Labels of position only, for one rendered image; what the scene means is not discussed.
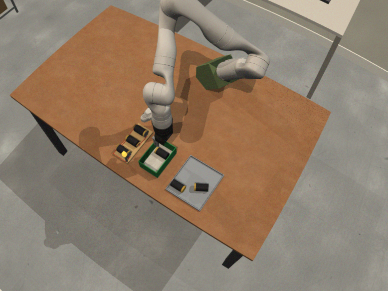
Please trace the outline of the black battery with yellow end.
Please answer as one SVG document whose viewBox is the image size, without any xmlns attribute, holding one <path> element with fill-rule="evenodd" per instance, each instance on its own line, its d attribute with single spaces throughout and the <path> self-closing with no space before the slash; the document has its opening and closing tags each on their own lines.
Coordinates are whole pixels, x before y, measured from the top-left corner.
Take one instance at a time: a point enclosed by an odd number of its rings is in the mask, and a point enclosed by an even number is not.
<svg viewBox="0 0 388 291">
<path fill-rule="evenodd" d="M 130 152 L 130 150 L 128 150 L 127 148 L 123 147 L 122 145 L 118 145 L 116 151 L 118 151 L 119 153 L 122 154 L 122 152 L 126 152 L 127 154 Z"/>
<path fill-rule="evenodd" d="M 179 192 L 183 193 L 186 186 L 178 182 L 177 180 L 173 179 L 172 182 L 170 183 L 170 186 L 178 190 Z"/>
<path fill-rule="evenodd" d="M 136 138 L 134 138 L 133 136 L 131 135 L 127 135 L 126 138 L 125 138 L 125 141 L 127 141 L 128 143 L 130 143 L 131 145 L 135 146 L 138 144 L 139 140 L 137 140 Z"/>
<path fill-rule="evenodd" d="M 144 134 L 147 130 L 139 125 L 135 125 L 134 131 L 137 132 L 138 134 L 142 135 L 143 137 L 145 137 Z"/>
<path fill-rule="evenodd" d="M 205 192 L 208 192 L 208 184 L 194 183 L 194 191 L 205 191 Z"/>
<path fill-rule="evenodd" d="M 155 154 L 157 154 L 158 156 L 162 157 L 163 159 L 167 159 L 168 156 L 170 155 L 168 152 L 166 152 L 165 150 L 161 149 L 160 147 L 157 147 L 154 151 Z"/>
</svg>

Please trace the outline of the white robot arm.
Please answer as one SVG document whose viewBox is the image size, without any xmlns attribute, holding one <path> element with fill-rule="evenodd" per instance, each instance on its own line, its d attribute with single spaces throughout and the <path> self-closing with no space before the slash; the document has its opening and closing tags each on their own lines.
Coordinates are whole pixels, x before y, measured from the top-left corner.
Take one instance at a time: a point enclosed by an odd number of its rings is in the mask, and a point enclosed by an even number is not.
<svg viewBox="0 0 388 291">
<path fill-rule="evenodd" d="M 175 99 L 174 67 L 177 55 L 175 26 L 180 16 L 194 22 L 204 37 L 218 49 L 240 50 L 248 54 L 247 58 L 232 58 L 221 62 L 216 69 L 221 80 L 262 79 L 270 63 L 266 53 L 244 39 L 198 0 L 161 0 L 153 73 L 163 77 L 166 83 L 149 82 L 143 88 L 144 101 L 150 108 L 153 119 L 159 122 L 170 117 L 170 104 Z"/>
</svg>

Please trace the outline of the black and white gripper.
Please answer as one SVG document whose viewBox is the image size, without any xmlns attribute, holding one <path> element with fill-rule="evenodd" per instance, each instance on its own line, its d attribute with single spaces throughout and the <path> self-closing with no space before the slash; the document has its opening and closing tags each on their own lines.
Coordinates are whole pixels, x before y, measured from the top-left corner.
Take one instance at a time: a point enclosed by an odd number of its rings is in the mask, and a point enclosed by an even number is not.
<svg viewBox="0 0 388 291">
<path fill-rule="evenodd" d="M 151 110 L 148 107 L 146 111 L 141 115 L 141 121 L 145 123 L 150 120 L 152 120 L 152 125 L 155 132 L 155 137 L 153 136 L 152 139 L 154 141 L 154 145 L 159 147 L 159 143 L 162 145 L 165 144 L 165 142 L 173 134 L 172 114 L 167 120 L 159 122 L 153 119 Z"/>
</svg>

